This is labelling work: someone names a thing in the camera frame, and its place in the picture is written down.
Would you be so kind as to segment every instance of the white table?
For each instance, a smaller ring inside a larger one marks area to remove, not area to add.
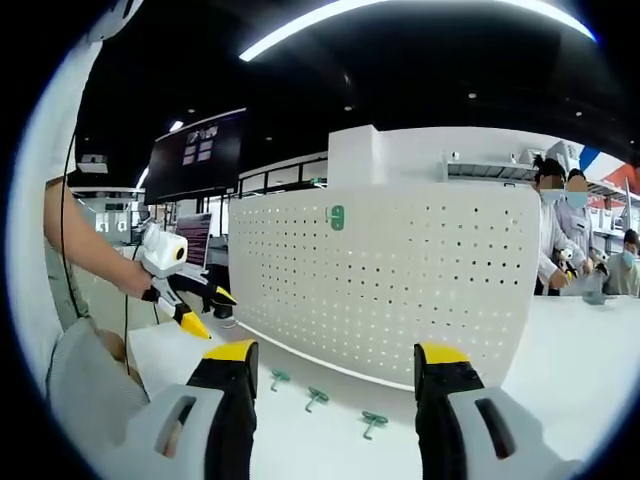
[[[130,333],[133,356],[149,394],[185,383],[202,354],[251,337],[203,320],[214,338],[184,334],[175,323]],[[619,297],[601,307],[580,298],[534,298],[529,321],[503,388],[543,424],[545,441],[564,459],[587,460],[626,406],[640,370],[640,300]],[[352,378],[260,341],[252,478],[421,478],[409,392]],[[270,391],[270,370],[291,375]],[[304,411],[307,387],[331,401]],[[362,438],[362,410],[389,418]]]

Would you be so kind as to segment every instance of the black ceiling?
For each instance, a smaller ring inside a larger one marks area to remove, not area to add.
[[[110,174],[77,172],[71,184],[134,186],[174,120],[240,107],[250,112],[245,170],[324,150],[329,132],[364,124],[526,130],[640,164],[630,143],[640,78],[627,56],[629,12],[564,5],[594,31],[594,43],[499,2],[388,2],[316,24],[250,63],[238,59],[325,3],[146,0],[105,44],[80,112],[78,154],[106,154]]]

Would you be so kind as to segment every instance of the white lab coat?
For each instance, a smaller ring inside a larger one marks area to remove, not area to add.
[[[554,204],[545,204],[540,207],[540,254],[538,258],[538,276],[544,285],[549,284],[549,277],[558,267],[551,261],[553,250],[569,248],[573,251],[571,264],[578,268],[586,260],[584,253],[578,245],[569,240],[560,228]]]

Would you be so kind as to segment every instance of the black screen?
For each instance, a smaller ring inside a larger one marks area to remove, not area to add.
[[[212,118],[161,137],[153,146],[145,203],[163,203],[238,186],[244,111]]]
[[[204,268],[209,247],[211,214],[181,217],[176,225],[176,235],[187,239],[187,263]]]

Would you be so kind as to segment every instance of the white pegboard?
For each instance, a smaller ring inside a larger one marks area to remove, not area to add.
[[[235,201],[230,215],[234,312],[252,331],[399,388],[413,388],[422,341],[467,353],[486,385],[504,379],[537,272],[533,189],[318,189]]]

